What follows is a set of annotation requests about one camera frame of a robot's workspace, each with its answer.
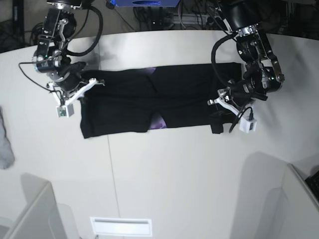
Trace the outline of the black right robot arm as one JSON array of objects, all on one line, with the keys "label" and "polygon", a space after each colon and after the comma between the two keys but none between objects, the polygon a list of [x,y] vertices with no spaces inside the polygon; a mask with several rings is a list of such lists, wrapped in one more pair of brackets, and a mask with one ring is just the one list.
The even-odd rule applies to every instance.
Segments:
[{"label": "black right robot arm", "polygon": [[[87,63],[72,63],[70,57],[82,57],[94,50],[102,35],[103,17],[91,0],[48,0],[47,3],[52,7],[44,20],[32,61],[36,71],[47,74],[52,80],[49,90],[56,94],[58,105],[62,106],[73,93],[88,84],[80,75]],[[98,17],[97,36],[83,52],[68,50],[69,43],[80,33],[76,31],[74,9],[92,11]]]}]

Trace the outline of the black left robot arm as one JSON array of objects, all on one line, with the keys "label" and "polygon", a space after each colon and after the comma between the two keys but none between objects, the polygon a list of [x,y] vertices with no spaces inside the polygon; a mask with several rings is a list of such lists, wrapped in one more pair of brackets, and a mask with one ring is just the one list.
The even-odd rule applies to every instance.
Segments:
[{"label": "black left robot arm", "polygon": [[[251,102],[266,101],[268,93],[278,91],[285,76],[261,25],[262,16],[254,0],[216,0],[206,6],[213,21],[226,34],[211,51],[213,70],[224,86],[214,103],[240,118]],[[223,73],[216,62],[218,48],[229,40],[235,42],[245,63],[246,71],[241,79]]]}]

